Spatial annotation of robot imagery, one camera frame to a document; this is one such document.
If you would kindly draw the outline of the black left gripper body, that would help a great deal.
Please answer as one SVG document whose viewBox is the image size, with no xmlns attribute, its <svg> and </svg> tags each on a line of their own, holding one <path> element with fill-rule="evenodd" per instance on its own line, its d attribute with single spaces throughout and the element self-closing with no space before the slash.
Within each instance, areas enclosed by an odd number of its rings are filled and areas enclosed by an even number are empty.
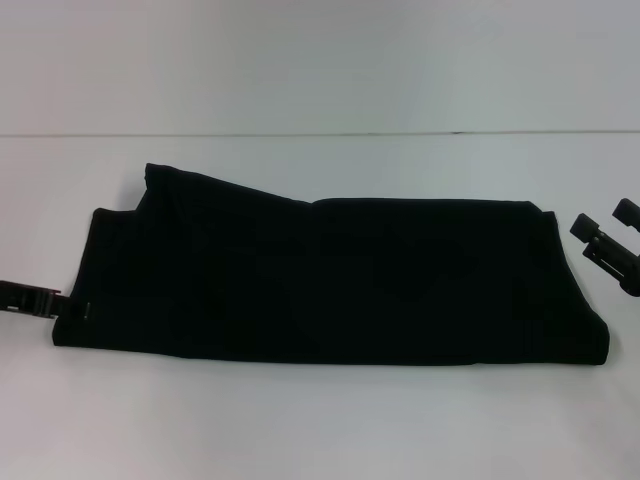
<svg viewBox="0 0 640 480">
<path fill-rule="evenodd" d="M 58 291 L 14 282 L 1 282 L 1 310 L 51 318 Z"/>
</svg>

